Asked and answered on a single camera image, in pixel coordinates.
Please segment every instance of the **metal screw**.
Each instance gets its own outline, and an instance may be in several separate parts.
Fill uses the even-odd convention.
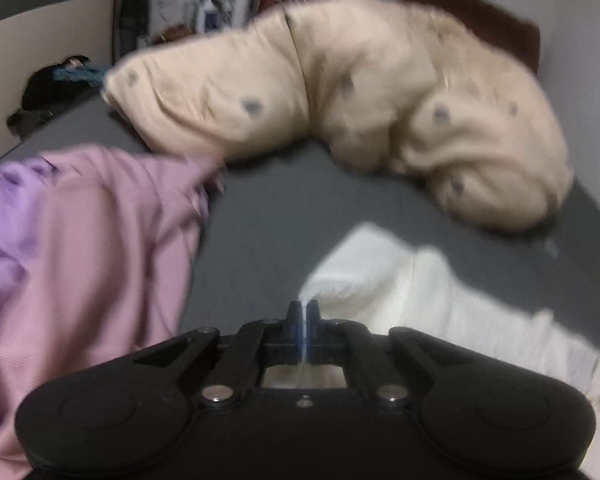
[[[378,388],[378,397],[391,403],[404,400],[408,395],[407,389],[400,384],[385,384]]]
[[[303,395],[302,399],[296,402],[298,408],[310,408],[314,405],[314,402],[309,398],[308,395]]]
[[[202,389],[202,396],[211,402],[222,402],[234,396],[234,391],[224,384],[212,384]]]

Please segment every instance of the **pink fabric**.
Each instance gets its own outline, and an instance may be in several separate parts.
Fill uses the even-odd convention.
[[[0,167],[0,312],[35,260],[43,191],[53,167],[40,158]],[[0,420],[4,415],[0,390]]]
[[[13,431],[20,401],[48,380],[173,336],[207,215],[212,158],[96,146],[49,153],[39,259],[0,316],[0,480],[29,471]]]

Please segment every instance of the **screw head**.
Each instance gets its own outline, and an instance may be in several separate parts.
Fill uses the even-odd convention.
[[[378,397],[387,402],[400,402],[409,396],[409,392],[400,384],[384,384],[378,388]]]
[[[210,402],[223,402],[234,396],[234,390],[225,384],[212,384],[202,389],[202,396]]]

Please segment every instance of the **gray bed sheet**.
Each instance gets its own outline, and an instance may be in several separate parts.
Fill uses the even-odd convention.
[[[95,99],[35,133],[3,160],[96,142],[146,147]],[[436,246],[468,285],[528,312],[554,311],[568,329],[600,346],[600,212],[576,184],[548,234],[506,237],[444,216],[401,178],[338,167],[316,142],[231,167],[212,202],[194,264],[182,330],[283,317],[320,260],[360,222],[406,242]]]

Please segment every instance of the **white cloth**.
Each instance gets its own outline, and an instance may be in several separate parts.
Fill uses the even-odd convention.
[[[597,419],[582,469],[600,480],[600,350],[554,322],[551,311],[531,316],[473,290],[437,249],[414,249],[372,224],[323,260],[299,299],[318,300],[324,319],[353,319],[380,334],[408,326],[574,386]]]

